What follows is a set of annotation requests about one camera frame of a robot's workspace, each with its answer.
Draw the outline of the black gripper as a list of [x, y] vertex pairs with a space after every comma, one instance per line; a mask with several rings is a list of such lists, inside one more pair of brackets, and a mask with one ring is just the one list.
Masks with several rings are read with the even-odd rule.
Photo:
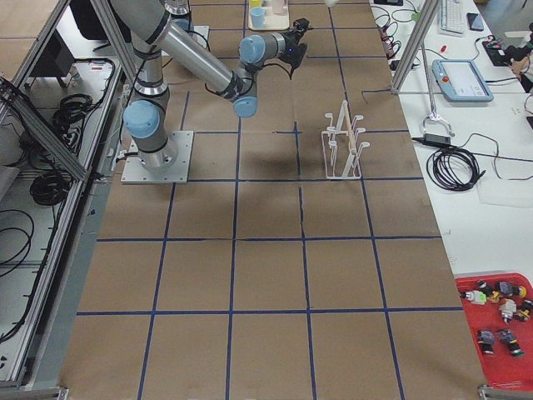
[[282, 52], [282, 61], [289, 64], [292, 69], [298, 69], [307, 50], [307, 44], [300, 43], [304, 33], [299, 31], [286, 31], [282, 36], [285, 43], [285, 48]]

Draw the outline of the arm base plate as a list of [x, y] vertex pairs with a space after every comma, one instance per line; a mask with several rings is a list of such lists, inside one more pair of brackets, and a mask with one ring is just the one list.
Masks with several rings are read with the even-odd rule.
[[122, 183], [187, 183], [193, 139], [193, 131], [171, 131], [168, 133], [167, 145], [155, 153], [139, 152], [137, 144], [132, 140], [128, 151], [137, 155], [126, 158]]

